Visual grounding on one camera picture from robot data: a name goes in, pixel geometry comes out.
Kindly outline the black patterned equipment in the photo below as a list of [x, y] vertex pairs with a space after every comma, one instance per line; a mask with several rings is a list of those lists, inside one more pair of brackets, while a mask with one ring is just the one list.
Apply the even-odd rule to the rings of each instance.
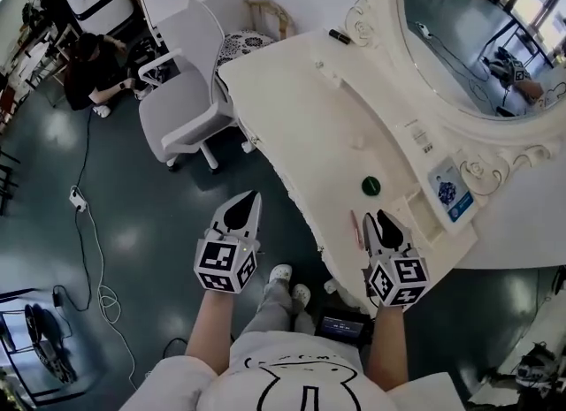
[[32, 348], [45, 369], [62, 384], [72, 384], [77, 380], [76, 373], [67, 360], [61, 338], [49, 335], [44, 327], [44, 317], [47, 312], [39, 305], [24, 307], [27, 332], [32, 342]]

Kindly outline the white printed packet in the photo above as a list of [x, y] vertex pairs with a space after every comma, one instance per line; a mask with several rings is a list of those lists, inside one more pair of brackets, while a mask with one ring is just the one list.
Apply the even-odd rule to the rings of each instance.
[[434, 154], [434, 143], [427, 125], [418, 118], [400, 124], [399, 137], [402, 148], [411, 155], [429, 158]]

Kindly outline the white vanity dressing table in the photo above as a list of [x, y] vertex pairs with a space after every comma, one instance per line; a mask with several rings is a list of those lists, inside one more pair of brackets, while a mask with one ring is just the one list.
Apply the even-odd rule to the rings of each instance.
[[[416, 187], [424, 191], [425, 183], [375, 113], [316, 69], [312, 52], [326, 42], [324, 35], [297, 35], [226, 63], [219, 74], [245, 134], [283, 181], [325, 267], [358, 305], [369, 308], [363, 280], [368, 256], [356, 244], [349, 212], [361, 229], [366, 213], [393, 215], [391, 203]], [[363, 150], [350, 147], [357, 135], [365, 139]], [[378, 196], [363, 193], [367, 176], [381, 183]], [[444, 230], [433, 247], [413, 240], [433, 283], [478, 239], [472, 225], [457, 234]]]

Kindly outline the floral cushioned stool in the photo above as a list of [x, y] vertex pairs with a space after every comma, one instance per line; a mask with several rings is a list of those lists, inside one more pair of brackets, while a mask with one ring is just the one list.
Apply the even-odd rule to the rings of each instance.
[[293, 18], [280, 4], [272, 0], [243, 3], [249, 12], [249, 27], [225, 34], [217, 59], [217, 77], [221, 65], [296, 34]]

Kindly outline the pink pen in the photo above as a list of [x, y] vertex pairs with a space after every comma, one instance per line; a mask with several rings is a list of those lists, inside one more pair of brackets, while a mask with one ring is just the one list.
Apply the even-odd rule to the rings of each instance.
[[349, 214], [350, 214], [351, 223], [352, 223], [352, 226], [353, 226], [353, 229], [354, 229], [354, 233], [355, 233], [355, 236], [356, 236], [356, 244], [361, 250], [363, 250], [364, 249], [363, 236], [362, 236], [362, 233], [360, 231], [360, 227], [359, 227], [359, 224], [358, 224], [358, 221], [357, 221], [356, 213], [353, 210], [351, 210], [349, 212]]

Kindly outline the person's white printed T-shirt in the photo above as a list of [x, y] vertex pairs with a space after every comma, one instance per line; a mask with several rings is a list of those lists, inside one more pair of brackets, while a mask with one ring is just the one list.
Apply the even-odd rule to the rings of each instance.
[[362, 371], [357, 351], [285, 331], [250, 332], [219, 375], [180, 355], [160, 361], [119, 411], [465, 411], [450, 376], [389, 392]]

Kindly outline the black display device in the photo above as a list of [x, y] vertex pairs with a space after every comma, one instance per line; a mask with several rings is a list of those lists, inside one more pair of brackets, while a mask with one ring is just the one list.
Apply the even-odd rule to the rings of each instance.
[[338, 308], [324, 308], [319, 316], [315, 335], [351, 346], [367, 341], [369, 316]]

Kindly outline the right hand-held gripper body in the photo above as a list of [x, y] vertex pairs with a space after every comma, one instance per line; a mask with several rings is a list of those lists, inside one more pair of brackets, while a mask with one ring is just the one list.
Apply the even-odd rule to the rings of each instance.
[[410, 307], [417, 303], [429, 285], [425, 259], [391, 256], [379, 259], [366, 280], [370, 295], [386, 307]]

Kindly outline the blue facial mask packet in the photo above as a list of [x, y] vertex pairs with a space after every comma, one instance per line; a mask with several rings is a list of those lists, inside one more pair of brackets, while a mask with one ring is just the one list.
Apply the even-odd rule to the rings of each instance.
[[447, 157], [428, 174], [428, 180], [440, 205], [452, 223], [458, 221], [474, 203], [454, 161]]

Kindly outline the person's grey trousers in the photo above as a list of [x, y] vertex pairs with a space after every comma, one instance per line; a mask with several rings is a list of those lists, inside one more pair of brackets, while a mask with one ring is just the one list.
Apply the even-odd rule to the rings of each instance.
[[263, 300], [247, 331], [293, 331], [312, 336], [315, 324], [305, 309], [295, 313], [289, 283], [282, 280], [269, 282], [264, 288]]

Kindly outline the person's right forearm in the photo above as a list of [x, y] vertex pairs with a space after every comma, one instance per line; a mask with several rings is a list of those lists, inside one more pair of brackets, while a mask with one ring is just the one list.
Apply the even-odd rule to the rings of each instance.
[[365, 375], [386, 392], [409, 381], [404, 316], [400, 307], [379, 307]]

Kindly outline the person's left forearm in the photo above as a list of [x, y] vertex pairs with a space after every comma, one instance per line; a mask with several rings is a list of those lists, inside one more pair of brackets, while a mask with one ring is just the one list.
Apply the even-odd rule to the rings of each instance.
[[233, 305], [233, 294], [206, 291], [185, 351], [218, 375], [229, 366]]

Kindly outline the black white backpack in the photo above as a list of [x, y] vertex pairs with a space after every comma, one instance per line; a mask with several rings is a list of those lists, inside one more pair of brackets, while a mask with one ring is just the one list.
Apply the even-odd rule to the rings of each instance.
[[152, 90], [152, 85], [139, 79], [139, 69], [157, 57], [156, 44], [151, 37], [139, 40], [129, 51], [126, 60], [127, 77], [134, 79], [134, 96], [142, 100]]

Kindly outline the white power strip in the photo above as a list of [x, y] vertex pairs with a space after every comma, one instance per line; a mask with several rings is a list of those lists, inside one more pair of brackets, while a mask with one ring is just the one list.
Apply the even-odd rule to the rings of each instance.
[[88, 208], [88, 203], [77, 186], [70, 188], [69, 201], [79, 212], [84, 212]]

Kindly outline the person's right white shoe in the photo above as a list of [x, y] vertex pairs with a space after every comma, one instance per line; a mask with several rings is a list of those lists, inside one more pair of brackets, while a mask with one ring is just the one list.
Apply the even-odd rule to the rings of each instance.
[[291, 291], [291, 299], [294, 312], [303, 312], [310, 302], [310, 297], [310, 289], [306, 285], [296, 284]]

